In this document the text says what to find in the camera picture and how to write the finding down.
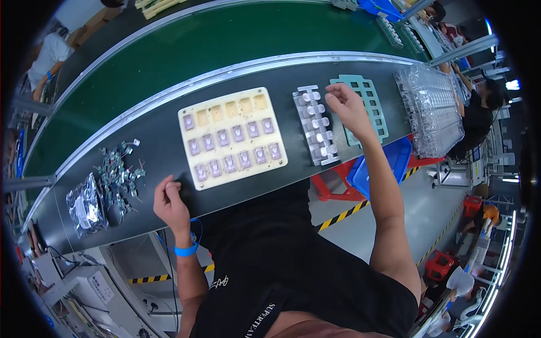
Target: white t-shirt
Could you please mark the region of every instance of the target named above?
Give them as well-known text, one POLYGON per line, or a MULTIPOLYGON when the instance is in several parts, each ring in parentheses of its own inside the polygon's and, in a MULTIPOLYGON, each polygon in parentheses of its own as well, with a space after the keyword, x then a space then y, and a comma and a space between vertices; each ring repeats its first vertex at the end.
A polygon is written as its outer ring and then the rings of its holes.
POLYGON ((473 284, 475 284, 473 276, 465 273, 461 267, 458 267, 455 271, 453 271, 451 277, 449 277, 449 280, 447 281, 447 289, 456 289, 457 297, 460 297, 467 294, 473 288, 473 284))
POLYGON ((31 89, 36 89, 43 76, 51 70, 55 63, 66 61, 72 53, 73 48, 57 33, 51 33, 45 36, 38 57, 28 70, 28 80, 30 81, 31 89))
POLYGON ((451 316, 449 315, 448 312, 446 312, 444 314, 444 317, 443 318, 438 318, 436 319, 432 325, 430 325, 430 327, 428 328, 428 332, 427 334, 430 336, 430 337, 437 337, 439 336, 440 334, 443 333, 443 327, 450 323, 451 322, 451 316))

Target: orange shirt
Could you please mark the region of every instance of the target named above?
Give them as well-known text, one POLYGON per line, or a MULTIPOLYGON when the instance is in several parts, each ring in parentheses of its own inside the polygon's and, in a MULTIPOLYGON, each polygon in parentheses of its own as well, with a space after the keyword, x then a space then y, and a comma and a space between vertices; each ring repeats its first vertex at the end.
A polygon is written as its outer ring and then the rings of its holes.
POLYGON ((500 210, 491 204, 485 204, 483 206, 483 211, 485 212, 483 218, 490 218, 493 221, 497 220, 500 216, 500 210))

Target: black work surface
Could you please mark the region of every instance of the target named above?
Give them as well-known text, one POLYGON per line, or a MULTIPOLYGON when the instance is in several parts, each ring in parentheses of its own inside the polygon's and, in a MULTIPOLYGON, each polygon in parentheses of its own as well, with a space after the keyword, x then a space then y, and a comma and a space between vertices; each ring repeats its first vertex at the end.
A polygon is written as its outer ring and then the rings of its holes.
POLYGON ((384 144, 393 142, 410 133, 405 108, 393 79, 393 72, 402 67, 405 66, 376 62, 298 65, 228 80, 165 103, 107 137, 60 178, 54 187, 58 210, 51 208, 50 212, 60 212, 65 233, 62 227, 41 224, 40 227, 46 233, 44 237, 67 236, 66 239, 71 245, 58 245, 58 249, 66 253, 66 249, 69 250, 70 247, 74 251, 80 251, 164 228, 166 225, 153 212, 153 198, 154 188, 169 174, 173 174, 176 180, 182 182, 181 197, 188 206, 191 217, 198 217, 282 188, 360 156, 362 150, 358 146, 347 145, 344 129, 338 117, 327 111, 324 116, 331 119, 329 129, 334 132, 334 144, 338 147, 338 155, 342 162, 315 167, 292 99, 292 92, 296 91, 297 87, 313 84, 319 86, 323 96, 324 87, 328 85, 329 79, 337 78, 339 74, 362 74, 364 78, 373 81, 389 130, 389 137, 384 139, 384 144), (266 87, 269 92, 289 163, 285 167, 266 173, 204 191, 196 191, 181 140, 178 110, 214 97, 256 87, 266 87), (128 213, 119 224, 117 215, 114 215, 116 208, 112 207, 109 211, 111 224, 109 230, 78 240, 65 203, 66 194, 81 183, 92 170, 95 172, 93 165, 101 165, 102 153, 98 148, 111 149, 122 141, 131 142, 134 138, 140 140, 141 144, 135 147, 132 154, 124 157, 126 168, 131 165, 137 167, 140 158, 145 162, 144 168, 147 171, 145 180, 137 184, 137 191, 143 203, 131 196, 128 198, 138 213, 128 213), (49 231, 54 231, 54 236, 48 234, 49 231))

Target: plastic bag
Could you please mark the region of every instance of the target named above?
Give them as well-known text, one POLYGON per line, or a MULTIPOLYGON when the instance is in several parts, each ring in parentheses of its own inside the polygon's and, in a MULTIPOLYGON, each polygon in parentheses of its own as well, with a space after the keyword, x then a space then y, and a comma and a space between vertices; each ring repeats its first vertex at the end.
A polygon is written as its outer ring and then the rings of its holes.
POLYGON ((90 173, 83 183, 66 195, 69 215, 74 223, 77 238, 107 230, 109 222, 103 210, 103 195, 90 173))

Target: cardboard box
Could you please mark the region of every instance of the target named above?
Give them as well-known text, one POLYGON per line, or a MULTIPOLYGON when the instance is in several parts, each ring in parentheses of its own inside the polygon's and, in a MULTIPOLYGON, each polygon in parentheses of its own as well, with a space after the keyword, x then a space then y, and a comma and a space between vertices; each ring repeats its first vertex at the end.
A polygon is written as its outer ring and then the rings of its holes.
POLYGON ((79 27, 77 28, 76 30, 74 30, 69 36, 68 36, 68 39, 66 40, 66 43, 73 47, 73 48, 77 48, 79 46, 79 44, 77 43, 77 41, 87 32, 87 29, 85 26, 83 27, 79 27))
POLYGON ((120 14, 120 7, 118 7, 118 8, 107 8, 107 7, 105 7, 101 11, 96 13, 96 15, 94 15, 92 18, 90 18, 90 20, 88 20, 86 22, 86 24, 84 24, 84 26, 88 30, 90 30, 92 27, 94 27, 100 21, 102 21, 102 20, 110 21, 111 19, 113 19, 118 14, 120 14))
POLYGON ((94 34, 98 29, 105 26, 107 21, 100 20, 95 25, 90 28, 87 28, 87 31, 77 40, 77 44, 82 45, 92 34, 94 34))

